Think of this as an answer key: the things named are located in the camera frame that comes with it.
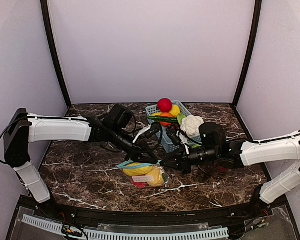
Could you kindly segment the yellow toy corn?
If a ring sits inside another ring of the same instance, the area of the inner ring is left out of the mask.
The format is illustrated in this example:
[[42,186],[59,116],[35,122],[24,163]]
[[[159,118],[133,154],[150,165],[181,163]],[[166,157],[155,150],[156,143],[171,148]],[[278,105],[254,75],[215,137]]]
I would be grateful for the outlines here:
[[151,164],[147,163],[130,163],[123,167],[123,172],[129,177],[143,176],[153,169]]

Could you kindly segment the clear zip bag blue zipper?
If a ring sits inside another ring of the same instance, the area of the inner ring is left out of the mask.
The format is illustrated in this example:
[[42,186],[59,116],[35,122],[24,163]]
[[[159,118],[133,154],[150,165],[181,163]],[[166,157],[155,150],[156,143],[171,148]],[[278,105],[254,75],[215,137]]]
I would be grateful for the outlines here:
[[217,162],[210,165],[204,165],[201,169],[207,175],[213,175],[217,173],[226,174],[229,172],[229,169],[220,166]]

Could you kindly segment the red toy strawberry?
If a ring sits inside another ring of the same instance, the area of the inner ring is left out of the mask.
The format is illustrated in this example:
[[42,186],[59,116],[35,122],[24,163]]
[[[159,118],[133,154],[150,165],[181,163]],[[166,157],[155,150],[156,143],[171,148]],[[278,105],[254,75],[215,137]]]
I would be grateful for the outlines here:
[[144,181],[143,176],[141,176],[141,178],[139,176],[133,176],[131,180],[132,184],[139,189],[144,189],[149,186],[148,183]]

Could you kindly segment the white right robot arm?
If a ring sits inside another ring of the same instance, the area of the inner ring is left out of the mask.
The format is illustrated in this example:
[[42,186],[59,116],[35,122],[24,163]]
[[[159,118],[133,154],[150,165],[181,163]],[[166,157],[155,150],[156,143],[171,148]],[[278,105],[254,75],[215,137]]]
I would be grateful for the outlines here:
[[226,169],[239,169],[260,163],[294,160],[294,164],[273,180],[258,186],[250,200],[263,207],[300,185],[300,130],[277,138],[252,141],[226,140],[223,127],[208,122],[199,127],[201,147],[183,147],[171,153],[160,165],[189,174],[192,166],[217,162]]

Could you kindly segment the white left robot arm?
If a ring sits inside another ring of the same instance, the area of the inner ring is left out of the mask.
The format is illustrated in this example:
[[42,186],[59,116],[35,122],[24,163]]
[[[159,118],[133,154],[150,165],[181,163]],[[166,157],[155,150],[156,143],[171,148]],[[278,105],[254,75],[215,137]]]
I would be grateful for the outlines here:
[[158,158],[153,154],[154,149],[125,131],[132,118],[133,112],[120,104],[101,117],[42,116],[20,108],[0,135],[4,149],[4,159],[0,162],[16,172],[38,204],[44,204],[53,199],[53,194],[31,161],[29,143],[111,143],[126,152],[128,160],[156,164]]

